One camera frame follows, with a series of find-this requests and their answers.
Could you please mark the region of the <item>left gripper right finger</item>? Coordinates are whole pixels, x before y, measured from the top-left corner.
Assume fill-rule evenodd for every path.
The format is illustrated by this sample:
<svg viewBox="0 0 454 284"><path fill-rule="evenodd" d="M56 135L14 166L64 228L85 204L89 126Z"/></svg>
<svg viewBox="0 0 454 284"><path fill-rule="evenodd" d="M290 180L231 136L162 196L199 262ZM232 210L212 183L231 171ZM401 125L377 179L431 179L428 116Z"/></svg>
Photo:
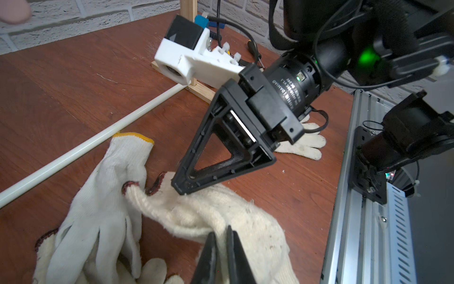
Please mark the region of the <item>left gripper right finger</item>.
<svg viewBox="0 0 454 284"><path fill-rule="evenodd" d="M231 226L227 229L227 256L230 284L256 284L240 237Z"/></svg>

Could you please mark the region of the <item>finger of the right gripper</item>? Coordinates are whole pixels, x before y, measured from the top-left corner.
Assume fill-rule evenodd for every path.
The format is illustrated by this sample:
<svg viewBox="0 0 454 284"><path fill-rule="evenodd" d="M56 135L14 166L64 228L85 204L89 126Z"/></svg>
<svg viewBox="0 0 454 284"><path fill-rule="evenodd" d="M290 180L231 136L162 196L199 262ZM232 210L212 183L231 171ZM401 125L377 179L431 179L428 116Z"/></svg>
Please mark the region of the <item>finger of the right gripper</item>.
<svg viewBox="0 0 454 284"><path fill-rule="evenodd" d="M171 181L180 195L192 194L276 162L272 148L262 136L261 123L246 104L247 98L239 85L222 86L215 94ZM196 169L212 135L221 141L231 156L225 161Z"/></svg>

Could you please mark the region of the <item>cream glove dark cuff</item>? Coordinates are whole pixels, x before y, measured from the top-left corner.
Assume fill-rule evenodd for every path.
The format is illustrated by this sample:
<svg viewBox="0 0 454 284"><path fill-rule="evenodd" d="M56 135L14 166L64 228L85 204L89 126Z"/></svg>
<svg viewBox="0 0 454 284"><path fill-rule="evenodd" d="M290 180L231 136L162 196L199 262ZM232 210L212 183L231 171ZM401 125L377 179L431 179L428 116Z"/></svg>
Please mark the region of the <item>cream glove dark cuff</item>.
<svg viewBox="0 0 454 284"><path fill-rule="evenodd" d="M160 174L149 189L128 182L122 192L142 218L158 222L175 237L203 243L214 232L218 246L216 283L230 284L228 226L238 233L257 284L298 283L284 230L274 217L222 184L179 195L171 186L173 176L171 172ZM180 276L168 276L165 261L155 258L142 265L138 279L123 279L119 284L182 282Z"/></svg>

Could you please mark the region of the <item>black yellow screwdriver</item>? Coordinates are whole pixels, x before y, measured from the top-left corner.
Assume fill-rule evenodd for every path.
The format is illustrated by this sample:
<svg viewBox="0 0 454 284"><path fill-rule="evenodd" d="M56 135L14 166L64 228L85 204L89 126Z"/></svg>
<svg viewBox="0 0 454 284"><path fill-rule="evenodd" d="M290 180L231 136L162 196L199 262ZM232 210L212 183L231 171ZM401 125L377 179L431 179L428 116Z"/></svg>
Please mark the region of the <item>black yellow screwdriver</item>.
<svg viewBox="0 0 454 284"><path fill-rule="evenodd" d="M254 43L251 40L248 40L247 47L253 58L257 58L257 62L260 65L260 68L264 69L264 65L261 60L261 54L257 48L255 48Z"/></svg>

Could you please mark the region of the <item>white glove yellow cuff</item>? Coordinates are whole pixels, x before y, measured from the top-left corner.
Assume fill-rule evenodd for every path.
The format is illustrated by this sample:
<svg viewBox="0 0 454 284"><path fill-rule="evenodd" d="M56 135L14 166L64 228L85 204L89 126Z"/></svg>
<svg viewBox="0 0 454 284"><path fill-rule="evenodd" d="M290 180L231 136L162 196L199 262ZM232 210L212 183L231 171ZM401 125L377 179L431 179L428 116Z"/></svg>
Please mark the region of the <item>white glove yellow cuff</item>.
<svg viewBox="0 0 454 284"><path fill-rule="evenodd" d="M118 284L141 276L142 216L122 189L128 182L144 188L153 146L138 133L112 137L60 227L36 242L34 284Z"/></svg>

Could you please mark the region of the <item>aluminium rail base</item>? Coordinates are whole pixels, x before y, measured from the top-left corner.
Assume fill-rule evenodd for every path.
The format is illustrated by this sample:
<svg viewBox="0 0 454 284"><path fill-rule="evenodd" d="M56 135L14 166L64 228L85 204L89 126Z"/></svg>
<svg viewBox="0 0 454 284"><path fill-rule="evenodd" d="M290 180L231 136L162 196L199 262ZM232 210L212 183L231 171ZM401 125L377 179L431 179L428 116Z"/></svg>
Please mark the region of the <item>aluminium rail base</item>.
<svg viewBox="0 0 454 284"><path fill-rule="evenodd" d="M408 201L418 180L410 176L404 186L391 176L454 145L453 115L435 111L425 96L393 105L354 93L321 283L416 283Z"/></svg>

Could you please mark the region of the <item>wooden drying rack frame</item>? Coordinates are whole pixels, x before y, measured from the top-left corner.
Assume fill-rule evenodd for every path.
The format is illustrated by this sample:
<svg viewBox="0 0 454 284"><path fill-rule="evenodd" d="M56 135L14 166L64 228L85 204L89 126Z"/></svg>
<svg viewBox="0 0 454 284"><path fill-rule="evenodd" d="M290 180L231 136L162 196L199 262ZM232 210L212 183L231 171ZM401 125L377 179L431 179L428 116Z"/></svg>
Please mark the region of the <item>wooden drying rack frame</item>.
<svg viewBox="0 0 454 284"><path fill-rule="evenodd" d="M150 66L180 8L150 8L161 7L151 19L1 55L1 192L175 84ZM172 126L187 140L182 151L207 108L182 91L128 129L155 134L164 125L169 136ZM3 207L1 220L62 215L101 150L106 143Z"/></svg>

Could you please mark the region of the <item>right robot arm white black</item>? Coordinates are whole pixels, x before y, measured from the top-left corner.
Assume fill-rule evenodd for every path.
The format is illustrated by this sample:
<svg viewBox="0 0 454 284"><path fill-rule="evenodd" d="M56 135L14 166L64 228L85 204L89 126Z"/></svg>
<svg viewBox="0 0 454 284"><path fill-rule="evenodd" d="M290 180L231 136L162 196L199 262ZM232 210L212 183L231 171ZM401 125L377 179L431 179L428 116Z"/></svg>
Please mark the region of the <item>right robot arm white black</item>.
<svg viewBox="0 0 454 284"><path fill-rule="evenodd" d="M171 184L181 195L272 165L312 102L340 74L400 84L426 71L426 45L415 38L398 1L286 1L284 54L260 71L250 64L224 79Z"/></svg>

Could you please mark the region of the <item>cream glove behind right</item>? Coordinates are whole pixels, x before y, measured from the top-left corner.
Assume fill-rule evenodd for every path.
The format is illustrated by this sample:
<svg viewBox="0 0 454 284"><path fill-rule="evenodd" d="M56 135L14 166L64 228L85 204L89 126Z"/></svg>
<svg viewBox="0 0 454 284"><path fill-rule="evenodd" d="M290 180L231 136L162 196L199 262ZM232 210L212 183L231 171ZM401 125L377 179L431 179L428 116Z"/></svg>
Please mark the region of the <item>cream glove behind right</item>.
<svg viewBox="0 0 454 284"><path fill-rule="evenodd" d="M325 146L326 138L320 135L320 132L315 132L313 134L304 134L294 144L281 142L275 152L294 154L312 160L320 160L322 158L320 149Z"/></svg>

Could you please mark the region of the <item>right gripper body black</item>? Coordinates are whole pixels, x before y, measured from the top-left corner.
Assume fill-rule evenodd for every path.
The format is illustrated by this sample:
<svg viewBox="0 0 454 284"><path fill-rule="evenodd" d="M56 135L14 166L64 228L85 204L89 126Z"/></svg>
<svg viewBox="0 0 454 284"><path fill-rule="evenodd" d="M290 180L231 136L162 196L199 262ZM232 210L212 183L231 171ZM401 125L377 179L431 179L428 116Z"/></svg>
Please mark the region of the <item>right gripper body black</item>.
<svg viewBox="0 0 454 284"><path fill-rule="evenodd" d="M280 143L295 144L305 134L305 72L289 64L261 72L250 64L239 76L219 90L228 106L226 145L240 155L241 166L266 167L276 161Z"/></svg>

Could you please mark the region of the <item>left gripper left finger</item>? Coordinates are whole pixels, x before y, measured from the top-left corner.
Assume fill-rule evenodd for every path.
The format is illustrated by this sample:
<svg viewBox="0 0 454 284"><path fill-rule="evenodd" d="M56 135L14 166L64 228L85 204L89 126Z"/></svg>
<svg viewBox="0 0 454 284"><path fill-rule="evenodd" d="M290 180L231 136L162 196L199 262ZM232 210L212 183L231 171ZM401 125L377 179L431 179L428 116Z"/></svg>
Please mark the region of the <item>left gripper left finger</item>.
<svg viewBox="0 0 454 284"><path fill-rule="evenodd" d="M191 284L215 284L218 262L218 246L214 232L208 234Z"/></svg>

